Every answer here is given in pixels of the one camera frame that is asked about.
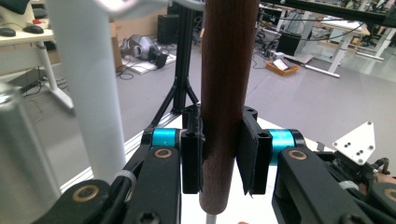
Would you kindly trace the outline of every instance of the paper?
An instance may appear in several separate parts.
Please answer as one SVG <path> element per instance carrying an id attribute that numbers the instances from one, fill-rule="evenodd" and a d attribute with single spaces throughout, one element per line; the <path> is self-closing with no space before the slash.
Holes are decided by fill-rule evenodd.
<path id="1" fill-rule="evenodd" d="M 283 61 L 280 60 L 280 59 L 276 59 L 276 60 L 274 61 L 274 65 L 275 65 L 277 68 L 279 68 L 280 70 L 282 70 L 282 71 L 285 71 L 286 69 L 288 69 L 288 66 L 285 65 L 285 63 L 283 63 Z"/>

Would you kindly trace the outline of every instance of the cardboard box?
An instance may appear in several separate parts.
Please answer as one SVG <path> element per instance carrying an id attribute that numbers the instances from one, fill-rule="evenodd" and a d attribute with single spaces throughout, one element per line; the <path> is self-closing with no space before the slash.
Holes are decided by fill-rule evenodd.
<path id="1" fill-rule="evenodd" d="M 352 41 L 350 43 L 359 46 L 361 44 L 361 38 L 358 36 L 353 36 Z"/>
<path id="2" fill-rule="evenodd" d="M 59 53 L 56 49 L 52 49 L 48 51 L 49 61 L 51 64 L 60 63 L 61 59 L 59 58 Z"/>
<path id="3" fill-rule="evenodd" d="M 131 35 L 146 35 L 150 38 L 157 38 L 158 15 L 166 15 L 167 8 L 164 7 L 153 13 L 131 20 L 116 20 L 117 39 L 122 43 L 123 38 Z"/>
<path id="4" fill-rule="evenodd" d="M 111 22 L 110 26 L 110 33 L 111 33 L 111 46 L 113 47 L 113 55 L 114 55 L 114 65 L 116 67 L 116 71 L 122 67 L 122 59 L 121 53 L 119 48 L 119 41 L 117 39 L 117 29 L 115 22 Z"/>

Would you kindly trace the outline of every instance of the computer monitor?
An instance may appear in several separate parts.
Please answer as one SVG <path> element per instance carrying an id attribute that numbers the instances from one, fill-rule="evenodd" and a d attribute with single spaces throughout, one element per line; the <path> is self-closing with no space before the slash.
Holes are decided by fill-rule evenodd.
<path id="1" fill-rule="evenodd" d="M 262 21 L 268 21 L 271 22 L 273 25 L 277 25 L 277 23 L 279 22 L 279 18 L 282 14 L 282 11 L 278 9 L 260 8 L 257 21 L 260 19 L 261 14 L 262 14 Z"/>

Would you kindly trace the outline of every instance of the black stand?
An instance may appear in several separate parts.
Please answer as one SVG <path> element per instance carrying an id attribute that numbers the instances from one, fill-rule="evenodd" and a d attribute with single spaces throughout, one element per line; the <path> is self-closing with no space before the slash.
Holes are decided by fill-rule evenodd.
<path id="1" fill-rule="evenodd" d="M 148 126 L 149 128 L 154 128 L 158 125 L 172 100 L 174 101 L 174 105 L 171 113 L 174 115 L 180 115 L 181 110 L 186 106 L 186 93 L 189 95 L 193 104 L 198 103 L 198 98 L 189 82 L 193 19 L 194 12 L 191 9 L 180 7 L 175 82 L 166 95 L 165 100 L 163 100 L 163 104 L 154 119 Z"/>

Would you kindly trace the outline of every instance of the white desk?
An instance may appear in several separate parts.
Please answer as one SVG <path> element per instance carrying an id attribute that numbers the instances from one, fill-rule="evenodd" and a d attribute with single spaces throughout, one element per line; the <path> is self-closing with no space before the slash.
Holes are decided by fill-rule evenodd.
<path id="1" fill-rule="evenodd" d="M 345 28 L 342 27 L 340 24 L 335 24 L 335 25 L 331 25 L 329 21 L 325 23 L 322 23 L 323 27 L 327 27 L 327 28 L 331 28 L 331 29 L 337 29 L 337 30 L 342 30 L 345 32 L 349 32 L 346 35 L 343 36 L 343 38 L 341 39 L 340 43 L 338 44 L 338 48 L 335 51 L 333 57 L 332 57 L 332 64 L 330 65 L 330 68 L 328 70 L 324 70 L 324 69 L 320 69 L 311 65 L 306 65 L 305 68 L 311 69 L 311 70 L 315 70 L 317 72 L 323 73 L 325 75 L 331 76 L 331 77 L 340 77 L 340 75 L 335 74 L 335 69 L 338 67 L 338 65 L 341 63 L 341 61 L 344 59 L 344 56 L 347 53 L 347 47 L 350 43 L 350 41 L 353 38 L 354 34 L 358 34 L 358 35 L 369 35 L 370 32 L 367 30 L 367 28 L 363 25 L 361 27 L 361 30 L 355 30 L 353 32 L 350 32 L 351 29 L 349 27 Z"/>
<path id="2" fill-rule="evenodd" d="M 276 7 L 265 7 L 265 6 L 263 6 L 262 4 L 259 4 L 259 10 L 260 10 L 261 8 L 270 9 L 270 10 L 275 10 L 275 11 L 280 11 L 280 12 L 281 12 L 279 21 L 277 22 L 277 26 L 276 26 L 276 31 L 279 32 L 279 31 L 280 31 L 280 27 L 282 26 L 282 23 L 283 23 L 283 21 L 284 21 L 283 19 L 285 18 L 285 15 L 286 15 L 286 11 L 289 10 L 290 7 L 281 7 L 281 6 L 276 6 Z M 259 20 L 260 20 L 260 21 L 259 21 L 258 24 L 257 24 L 256 35 L 257 35 L 257 34 L 259 33 L 259 31 L 260 31 L 261 22 L 262 22 L 262 14 L 260 14 Z"/>
<path id="3" fill-rule="evenodd" d="M 393 36 L 395 35 L 395 33 L 396 33 L 396 29 L 395 28 L 388 28 L 385 31 L 385 33 L 381 36 L 381 38 L 379 39 L 378 43 L 375 46 L 375 49 L 374 49 L 375 55 L 361 53 L 361 52 L 357 52 L 356 54 L 384 61 L 384 58 L 381 58 L 381 54 L 389 46 L 389 44 L 390 44 Z"/>
<path id="4" fill-rule="evenodd" d="M 44 41 L 52 39 L 53 32 L 48 29 L 44 30 L 44 34 L 41 35 L 17 31 L 16 36 L 13 37 L 0 36 L 0 46 L 30 43 L 35 43 L 37 46 L 37 48 L 0 51 L 0 72 L 8 72 L 17 69 L 31 68 L 37 65 L 44 65 L 47 73 L 47 79 L 49 81 L 49 83 L 46 84 L 47 88 L 69 109 L 72 109 L 72 100 L 61 89 L 59 89 L 56 84 L 47 48 L 44 45 Z"/>

